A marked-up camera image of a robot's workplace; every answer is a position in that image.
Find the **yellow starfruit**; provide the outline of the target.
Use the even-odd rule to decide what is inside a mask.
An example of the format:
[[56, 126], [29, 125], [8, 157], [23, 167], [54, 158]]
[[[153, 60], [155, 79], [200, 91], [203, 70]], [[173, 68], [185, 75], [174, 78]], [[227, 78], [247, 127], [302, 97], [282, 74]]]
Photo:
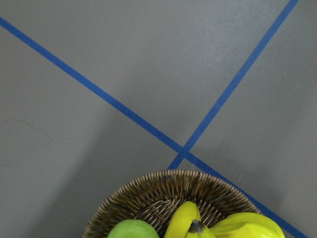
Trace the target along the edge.
[[272, 219], [257, 213], [229, 215], [210, 228], [217, 238], [283, 238], [284, 232]]

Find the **brown paper table mat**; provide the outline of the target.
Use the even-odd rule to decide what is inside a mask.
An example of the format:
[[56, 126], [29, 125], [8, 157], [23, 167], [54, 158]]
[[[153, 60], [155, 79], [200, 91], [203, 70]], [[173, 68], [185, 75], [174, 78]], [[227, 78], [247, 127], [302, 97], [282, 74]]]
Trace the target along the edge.
[[[119, 186], [168, 168], [286, 0], [3, 0], [0, 19], [150, 123], [160, 141], [0, 30], [0, 235], [78, 238]], [[191, 148], [317, 235], [317, 3], [300, 0]]]

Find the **green pear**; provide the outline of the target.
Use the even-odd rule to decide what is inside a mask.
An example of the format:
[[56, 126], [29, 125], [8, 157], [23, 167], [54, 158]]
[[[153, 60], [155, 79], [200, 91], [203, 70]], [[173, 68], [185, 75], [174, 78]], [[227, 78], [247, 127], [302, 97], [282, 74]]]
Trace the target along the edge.
[[159, 238], [156, 230], [142, 220], [128, 219], [116, 224], [108, 238]]

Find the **yellow banana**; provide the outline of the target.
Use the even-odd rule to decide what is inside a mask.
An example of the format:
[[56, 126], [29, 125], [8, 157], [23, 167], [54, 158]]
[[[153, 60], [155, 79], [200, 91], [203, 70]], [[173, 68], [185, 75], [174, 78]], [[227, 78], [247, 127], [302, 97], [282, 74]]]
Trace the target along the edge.
[[194, 219], [185, 235], [185, 238], [215, 238], [215, 235], [201, 221]]
[[186, 201], [173, 213], [165, 232], [165, 238], [184, 238], [193, 220], [201, 220], [196, 203]]

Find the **brown wicker basket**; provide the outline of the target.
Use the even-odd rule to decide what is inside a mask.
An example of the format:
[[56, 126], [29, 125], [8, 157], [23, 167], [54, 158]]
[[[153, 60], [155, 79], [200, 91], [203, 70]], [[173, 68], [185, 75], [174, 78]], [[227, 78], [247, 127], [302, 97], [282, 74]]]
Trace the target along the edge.
[[105, 238], [126, 219], [143, 220], [162, 238], [173, 212], [184, 202], [197, 204], [202, 222], [212, 227], [238, 212], [260, 209], [235, 186], [210, 174], [191, 170], [164, 170], [141, 176], [118, 188], [96, 210], [82, 237]]

